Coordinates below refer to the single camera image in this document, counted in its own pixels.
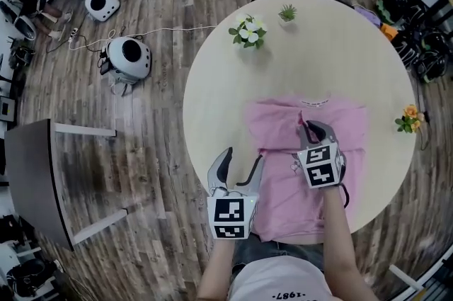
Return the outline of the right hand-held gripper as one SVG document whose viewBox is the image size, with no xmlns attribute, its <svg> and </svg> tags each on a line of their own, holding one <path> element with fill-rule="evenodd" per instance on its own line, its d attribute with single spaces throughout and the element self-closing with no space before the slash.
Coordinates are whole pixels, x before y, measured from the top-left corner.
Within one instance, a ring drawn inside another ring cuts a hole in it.
<svg viewBox="0 0 453 301">
<path fill-rule="evenodd" d="M 339 185 L 345 170 L 345 157 L 339 149 L 333 128 L 316 120 L 302 120 L 298 135 L 301 151 L 297 152 L 297 157 L 308 187 Z"/>
</svg>

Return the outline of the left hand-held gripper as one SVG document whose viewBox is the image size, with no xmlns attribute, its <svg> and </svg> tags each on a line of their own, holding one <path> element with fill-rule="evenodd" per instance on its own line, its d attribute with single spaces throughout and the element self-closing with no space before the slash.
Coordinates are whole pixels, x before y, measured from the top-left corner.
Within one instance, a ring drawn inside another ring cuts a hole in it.
<svg viewBox="0 0 453 301">
<path fill-rule="evenodd" d="M 213 162 L 207 172 L 207 181 L 212 194 L 207 198 L 209 226 L 214 239 L 247 239 L 252 231 L 257 213 L 260 182 L 264 158 L 259 155 L 245 181 L 236 187 L 247 192 L 227 190 L 229 165 L 233 148 L 225 149 Z"/>
</svg>

